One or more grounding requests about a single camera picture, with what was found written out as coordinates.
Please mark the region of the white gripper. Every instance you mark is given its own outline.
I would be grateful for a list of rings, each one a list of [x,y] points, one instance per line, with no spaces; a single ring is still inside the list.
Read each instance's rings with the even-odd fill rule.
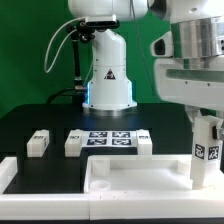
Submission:
[[[217,111],[213,138],[224,140],[224,56],[211,59],[209,65],[185,70],[181,60],[159,58],[154,63],[156,90],[162,100],[186,105],[191,124],[201,116],[199,108]]]

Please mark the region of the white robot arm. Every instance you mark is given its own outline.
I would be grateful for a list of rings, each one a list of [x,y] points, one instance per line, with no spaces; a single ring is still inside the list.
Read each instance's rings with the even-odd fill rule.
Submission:
[[[170,31],[150,46],[159,97],[186,109],[224,112],[224,0],[68,0],[68,7],[80,19],[80,38],[92,43],[86,111],[136,106],[126,76],[126,42],[114,30],[152,12],[170,23]]]

